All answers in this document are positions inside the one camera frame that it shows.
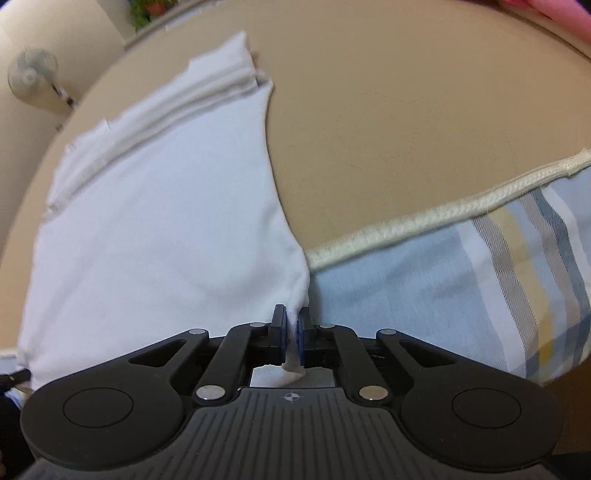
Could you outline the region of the potted green plant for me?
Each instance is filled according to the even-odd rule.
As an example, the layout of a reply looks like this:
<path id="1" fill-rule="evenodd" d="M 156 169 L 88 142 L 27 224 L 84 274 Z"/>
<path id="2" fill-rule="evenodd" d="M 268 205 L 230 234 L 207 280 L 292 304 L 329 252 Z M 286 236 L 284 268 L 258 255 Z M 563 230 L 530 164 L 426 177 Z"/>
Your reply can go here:
<path id="1" fill-rule="evenodd" d="M 177 0 L 129 0 L 132 24 L 138 31 L 178 5 Z"/>

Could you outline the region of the white standing fan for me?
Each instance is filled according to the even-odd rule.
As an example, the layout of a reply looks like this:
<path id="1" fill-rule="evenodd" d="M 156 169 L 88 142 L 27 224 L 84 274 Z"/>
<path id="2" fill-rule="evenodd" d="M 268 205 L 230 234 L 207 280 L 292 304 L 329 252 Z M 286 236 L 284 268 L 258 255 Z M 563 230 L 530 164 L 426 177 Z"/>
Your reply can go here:
<path id="1" fill-rule="evenodd" d="M 75 109 L 77 101 L 57 81 L 57 72 L 58 60 L 53 53 L 40 48 L 27 48 L 10 64 L 7 81 L 18 98 L 35 97 L 51 90 L 70 109 Z"/>

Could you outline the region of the blue striped bed sheet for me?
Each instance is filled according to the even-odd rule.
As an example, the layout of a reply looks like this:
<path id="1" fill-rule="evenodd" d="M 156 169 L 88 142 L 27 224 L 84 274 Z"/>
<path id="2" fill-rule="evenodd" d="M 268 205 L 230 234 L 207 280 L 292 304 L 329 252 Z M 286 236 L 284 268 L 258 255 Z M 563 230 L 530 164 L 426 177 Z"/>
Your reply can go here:
<path id="1" fill-rule="evenodd" d="M 311 314 L 391 328 L 540 384 L 590 354 L 590 154 L 426 218 L 356 236 L 384 248 L 317 269 Z"/>

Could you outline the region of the tan mattress pad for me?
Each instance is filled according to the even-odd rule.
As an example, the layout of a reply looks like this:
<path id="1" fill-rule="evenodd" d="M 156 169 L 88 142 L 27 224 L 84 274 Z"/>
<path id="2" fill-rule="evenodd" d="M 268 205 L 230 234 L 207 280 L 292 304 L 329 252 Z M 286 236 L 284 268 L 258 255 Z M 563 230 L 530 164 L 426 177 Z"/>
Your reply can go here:
<path id="1" fill-rule="evenodd" d="M 236 32 L 273 79 L 270 157 L 311 269 L 494 208 L 590 161 L 590 50 L 474 1 L 225 1 L 136 44 L 47 151 L 6 244 L 27 284 L 67 143 Z"/>

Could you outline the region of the pink floral quilt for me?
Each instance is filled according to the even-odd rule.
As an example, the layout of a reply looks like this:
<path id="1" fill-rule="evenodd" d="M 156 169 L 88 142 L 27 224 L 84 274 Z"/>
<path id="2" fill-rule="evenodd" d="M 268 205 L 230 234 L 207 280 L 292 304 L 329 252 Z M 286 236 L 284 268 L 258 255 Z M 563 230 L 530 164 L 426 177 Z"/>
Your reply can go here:
<path id="1" fill-rule="evenodd" d="M 583 22 L 590 19 L 590 8 L 573 0 L 504 0 L 502 4 L 538 12 L 563 23 Z"/>

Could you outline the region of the white shirt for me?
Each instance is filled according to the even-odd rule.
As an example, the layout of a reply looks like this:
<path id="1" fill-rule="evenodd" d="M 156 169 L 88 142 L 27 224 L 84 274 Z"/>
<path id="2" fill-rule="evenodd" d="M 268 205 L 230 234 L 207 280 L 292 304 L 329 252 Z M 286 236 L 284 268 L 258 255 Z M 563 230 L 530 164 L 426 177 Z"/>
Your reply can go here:
<path id="1" fill-rule="evenodd" d="M 310 271 L 266 148 L 271 92 L 238 32 L 65 148 L 18 340 L 33 388 L 276 305 L 296 323 Z"/>

